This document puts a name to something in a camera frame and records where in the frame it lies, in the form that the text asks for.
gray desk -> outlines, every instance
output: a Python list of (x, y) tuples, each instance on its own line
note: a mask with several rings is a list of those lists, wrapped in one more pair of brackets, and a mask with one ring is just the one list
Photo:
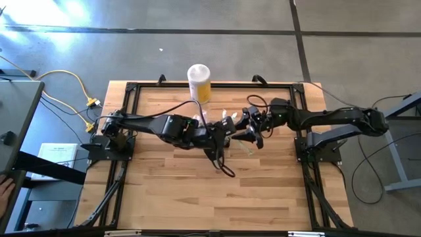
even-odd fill
[(44, 88), (43, 82), (0, 81), (0, 134), (13, 133), (12, 144), (0, 143), (0, 171), (13, 178), (16, 188), (9, 198), (9, 205), (0, 221), (3, 233), (13, 211), (26, 171), (10, 172), (24, 141), (38, 101)]
[(21, 187), (32, 188), (39, 184), (26, 178), (27, 171), (79, 185), (84, 183), (84, 172), (20, 151), (43, 87), (43, 82), (0, 81), (0, 135), (12, 132), (9, 142), (0, 141), (0, 171), (13, 178), (16, 184), (0, 220), (0, 233), (4, 233), (7, 227)]

label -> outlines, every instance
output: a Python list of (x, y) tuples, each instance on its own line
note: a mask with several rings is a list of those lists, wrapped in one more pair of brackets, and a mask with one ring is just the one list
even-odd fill
[(206, 103), (211, 98), (211, 81), (205, 82), (203, 85), (190, 84), (191, 98), (199, 103)]

white lid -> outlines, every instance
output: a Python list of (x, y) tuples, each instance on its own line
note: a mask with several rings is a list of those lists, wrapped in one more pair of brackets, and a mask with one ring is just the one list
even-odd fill
[(196, 64), (187, 71), (187, 78), (193, 82), (205, 82), (211, 76), (211, 71), (205, 65)]

desk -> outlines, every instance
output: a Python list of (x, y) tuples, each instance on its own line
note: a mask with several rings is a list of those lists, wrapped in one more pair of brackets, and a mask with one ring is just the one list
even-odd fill
[[(326, 109), (323, 93), (310, 84), (304, 87), (309, 110)], [(121, 108), (125, 88), (126, 81), (110, 82), (102, 115)], [(209, 120), (220, 120), (223, 109), (231, 115), (248, 107), (246, 97), (250, 94), (261, 95), (267, 101), (273, 97), (289, 98), (283, 89), (213, 88), (211, 101), (203, 109)], [(188, 88), (142, 88), (137, 113), (158, 113), (188, 99)], [(193, 104), (188, 104), (174, 113), (192, 117), (198, 112)], [(322, 132), (329, 128), (320, 126), (313, 130)], [(253, 149), (252, 155), (232, 141), (226, 150), (226, 165), (237, 176), (229, 178), (216, 171), (200, 149), (176, 149), (154, 135), (139, 134), (128, 165), (118, 228), (310, 230), (294, 137), (288, 127), (279, 127), (270, 139), (264, 140), (261, 150), (244, 143)], [(109, 161), (100, 161), (88, 170), (76, 224), (86, 220), (103, 198), (109, 166)], [(321, 163), (320, 170), (326, 198), (352, 226), (341, 174), (329, 163)], [(114, 201), (110, 203), (108, 217)], [(318, 205), (316, 212), (321, 223)]]
[[(43, 82), (17, 80), (0, 82), (0, 135), (9, 131), (12, 134), (7, 142), (0, 140), (0, 173), (13, 178), (16, 184), (9, 198), (5, 214), (0, 219), (0, 233), (4, 233), (7, 227), (21, 187), (32, 188), (39, 184), (26, 178), (27, 171), (76, 184), (84, 183), (84, 172), (20, 151), (43, 88)], [(29, 207), (30, 205), (24, 205), (22, 208), (15, 230), (23, 228)]]

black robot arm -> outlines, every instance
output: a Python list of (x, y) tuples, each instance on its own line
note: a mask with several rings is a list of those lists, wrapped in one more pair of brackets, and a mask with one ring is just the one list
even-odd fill
[(310, 112), (305, 109), (297, 109), (290, 102), (280, 98), (274, 98), (267, 107), (268, 112), (260, 112), (258, 107), (243, 108), (241, 119), (235, 124), (237, 130), (244, 130), (232, 136), (232, 139), (248, 142), (257, 142), (257, 147), (263, 147), (261, 132), (270, 131), (278, 126), (287, 125), (291, 130), (300, 131), (319, 125), (352, 124), (355, 126), (352, 132), (346, 134), (331, 133), (330, 137), (317, 142), (317, 145), (325, 145), (350, 136), (364, 134), (367, 136), (381, 136), (387, 129), (383, 113), (375, 109), (362, 109), (346, 107), (334, 111)]
[(123, 148), (127, 137), (122, 129), (157, 135), (162, 141), (181, 149), (204, 149), (212, 162), (223, 156), (225, 138), (235, 133), (231, 117), (199, 126), (198, 120), (181, 115), (143, 117), (120, 111), (109, 115), (101, 132), (114, 147)]

